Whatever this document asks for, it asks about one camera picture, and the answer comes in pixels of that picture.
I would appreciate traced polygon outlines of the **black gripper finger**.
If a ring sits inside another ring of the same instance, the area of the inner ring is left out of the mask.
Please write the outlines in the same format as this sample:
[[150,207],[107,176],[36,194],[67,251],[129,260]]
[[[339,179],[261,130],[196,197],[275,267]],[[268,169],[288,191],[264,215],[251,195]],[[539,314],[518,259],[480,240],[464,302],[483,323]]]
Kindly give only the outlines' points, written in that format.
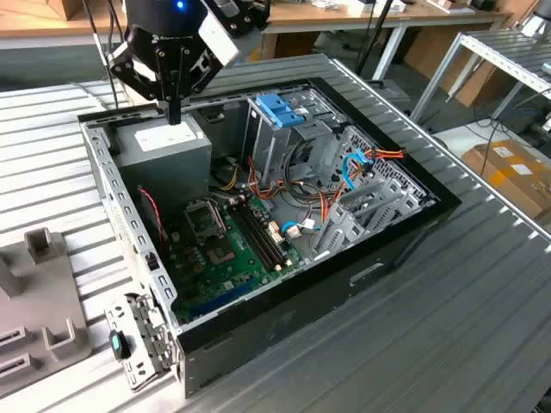
[[174,124],[181,122],[182,101],[202,92],[222,65],[207,47],[202,52],[182,48],[174,97]]
[[145,63],[143,58],[134,55],[132,48],[127,42],[121,43],[112,53],[108,55],[108,70],[118,80],[136,92],[147,101],[157,101],[158,106],[163,110],[164,116],[170,125],[175,124],[175,89],[169,77],[163,77],[162,63],[164,58],[154,55],[154,79],[142,74],[136,69],[136,62]]

